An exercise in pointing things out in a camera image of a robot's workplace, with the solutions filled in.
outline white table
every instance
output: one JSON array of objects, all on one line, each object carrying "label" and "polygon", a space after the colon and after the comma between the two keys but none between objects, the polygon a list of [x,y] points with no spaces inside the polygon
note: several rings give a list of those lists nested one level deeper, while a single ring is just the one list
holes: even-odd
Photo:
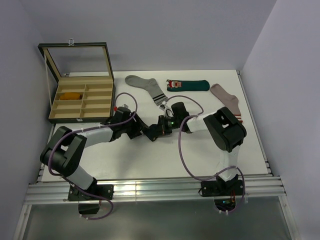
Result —
[{"label": "white table", "polygon": [[[149,79],[155,78],[168,96],[185,95],[199,102],[204,113],[215,112],[223,104],[210,92],[168,92],[166,80],[207,80],[210,85],[220,84],[228,93],[236,95],[239,99],[239,108],[243,125],[247,130],[247,137],[239,152],[238,166],[245,175],[264,175],[268,173],[265,159],[258,141],[248,105],[235,70],[184,70],[184,71],[122,71],[114,72],[116,94],[128,92],[134,95],[138,102],[138,115],[147,124],[156,124],[158,115],[163,112],[155,105],[152,98],[143,89],[129,86],[125,77],[137,75]],[[169,105],[183,101],[187,111],[197,114],[200,109],[188,99],[175,98]],[[116,105],[127,104],[133,111],[135,105],[129,96],[119,97]],[[98,123],[69,123],[57,124],[67,126],[73,130],[97,126]],[[191,172],[197,176],[210,176],[216,172],[219,162],[220,150],[215,145],[208,131],[182,134],[181,148],[185,162]],[[160,137],[151,142],[146,136],[130,140],[127,135],[110,143],[100,143],[83,152],[81,166],[98,180],[131,180],[156,178],[189,177],[185,171],[178,152],[178,130],[170,137]],[[63,181],[52,176],[45,167],[43,182]]]}]

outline sock stripe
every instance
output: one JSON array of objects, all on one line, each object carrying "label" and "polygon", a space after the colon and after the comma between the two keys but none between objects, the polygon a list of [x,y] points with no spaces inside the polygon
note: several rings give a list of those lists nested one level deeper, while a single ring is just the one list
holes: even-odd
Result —
[{"label": "sock stripe", "polygon": [[163,101],[167,101],[168,100],[168,97],[167,96],[163,96],[162,98],[160,98],[159,100],[156,100],[156,101],[154,101],[154,103],[157,105],[157,106],[159,106],[159,105],[161,105],[162,103],[163,103]]},{"label": "sock stripe", "polygon": [[152,99],[154,100],[154,101],[156,101],[157,100],[157,98],[161,98],[161,97],[163,97],[163,96],[166,96],[164,93],[161,93],[160,95],[158,95],[158,96],[155,96],[155,97],[153,97]]},{"label": "sock stripe", "polygon": [[241,118],[241,114],[234,114],[234,116],[236,117],[236,119],[238,119],[238,121],[240,122],[240,123],[243,123],[244,121],[242,120],[242,118]]},{"label": "sock stripe", "polygon": [[162,103],[164,100],[167,100],[168,98],[166,96],[158,99],[158,100],[154,100],[155,103]]}]

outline gray sock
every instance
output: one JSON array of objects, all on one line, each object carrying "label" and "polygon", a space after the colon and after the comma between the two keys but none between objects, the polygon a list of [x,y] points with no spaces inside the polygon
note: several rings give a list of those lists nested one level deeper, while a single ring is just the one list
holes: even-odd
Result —
[{"label": "gray sock", "polygon": [[157,106],[161,105],[163,101],[168,100],[154,78],[144,79],[139,76],[129,75],[125,77],[125,82],[132,87],[146,90]]}]

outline wooden box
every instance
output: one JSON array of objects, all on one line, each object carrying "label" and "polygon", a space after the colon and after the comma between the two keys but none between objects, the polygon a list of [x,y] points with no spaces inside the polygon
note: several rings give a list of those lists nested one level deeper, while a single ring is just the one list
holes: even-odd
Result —
[{"label": "wooden box", "polygon": [[[48,84],[48,68],[58,83],[50,99],[51,123],[95,123],[112,116],[116,89],[105,42],[41,43],[38,48],[45,59]],[[80,98],[62,100],[65,93],[77,93]]]}]

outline white wall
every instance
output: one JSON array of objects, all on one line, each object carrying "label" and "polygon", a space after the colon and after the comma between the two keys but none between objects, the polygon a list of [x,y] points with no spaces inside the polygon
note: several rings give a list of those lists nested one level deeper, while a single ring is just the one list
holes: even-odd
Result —
[{"label": "white wall", "polygon": [[278,0],[242,79],[303,239],[320,239],[320,1]]},{"label": "white wall", "polygon": [[107,42],[116,71],[242,69],[276,0],[20,0],[44,41]]},{"label": "white wall", "polygon": [[50,131],[40,33],[18,0],[0,7],[0,238],[11,239]]}]

